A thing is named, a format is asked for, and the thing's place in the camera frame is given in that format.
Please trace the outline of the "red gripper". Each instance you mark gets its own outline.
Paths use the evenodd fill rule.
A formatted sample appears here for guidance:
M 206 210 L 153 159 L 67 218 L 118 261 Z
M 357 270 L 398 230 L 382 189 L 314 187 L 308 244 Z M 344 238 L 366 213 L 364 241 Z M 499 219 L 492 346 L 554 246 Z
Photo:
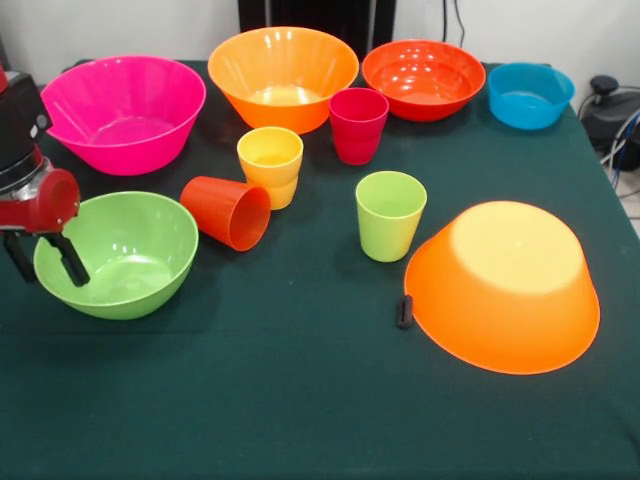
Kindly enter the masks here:
M 1 195 L 1 230 L 4 248 L 27 283 L 36 282 L 32 261 L 20 244 L 19 232 L 47 234 L 57 249 L 70 280 L 76 287 L 89 283 L 90 276 L 70 239 L 61 232 L 78 214 L 80 190 L 75 177 L 58 168 L 45 169 L 18 190 Z

